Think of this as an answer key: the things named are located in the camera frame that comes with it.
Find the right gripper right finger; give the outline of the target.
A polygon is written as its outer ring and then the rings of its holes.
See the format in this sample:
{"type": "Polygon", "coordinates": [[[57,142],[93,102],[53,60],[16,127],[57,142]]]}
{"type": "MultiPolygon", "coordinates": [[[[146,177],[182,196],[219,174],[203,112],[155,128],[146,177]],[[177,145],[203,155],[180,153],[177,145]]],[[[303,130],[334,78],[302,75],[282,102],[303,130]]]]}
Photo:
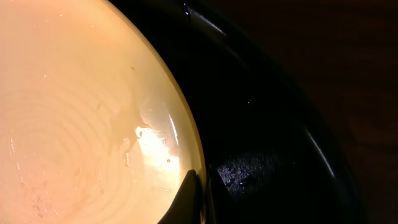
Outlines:
{"type": "Polygon", "coordinates": [[[237,207],[234,204],[225,184],[217,170],[210,166],[206,186],[207,222],[211,224],[243,223],[237,207]]]}

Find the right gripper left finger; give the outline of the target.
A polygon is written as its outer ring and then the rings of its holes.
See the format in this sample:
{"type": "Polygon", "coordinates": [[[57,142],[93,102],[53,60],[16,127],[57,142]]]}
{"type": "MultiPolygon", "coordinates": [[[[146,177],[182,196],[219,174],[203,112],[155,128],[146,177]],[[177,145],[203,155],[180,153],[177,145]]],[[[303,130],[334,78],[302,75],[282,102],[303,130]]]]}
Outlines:
{"type": "Polygon", "coordinates": [[[189,170],[165,215],[158,224],[200,224],[202,189],[195,170],[189,170]]]}

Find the yellow plate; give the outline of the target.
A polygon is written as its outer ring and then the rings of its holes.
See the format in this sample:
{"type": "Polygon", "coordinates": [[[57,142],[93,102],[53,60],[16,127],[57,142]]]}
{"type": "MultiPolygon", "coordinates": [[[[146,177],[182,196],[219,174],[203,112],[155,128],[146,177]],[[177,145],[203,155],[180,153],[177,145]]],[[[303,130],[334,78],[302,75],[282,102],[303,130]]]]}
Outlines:
{"type": "Polygon", "coordinates": [[[113,4],[1,2],[2,223],[158,223],[192,169],[187,102],[113,4]]]}

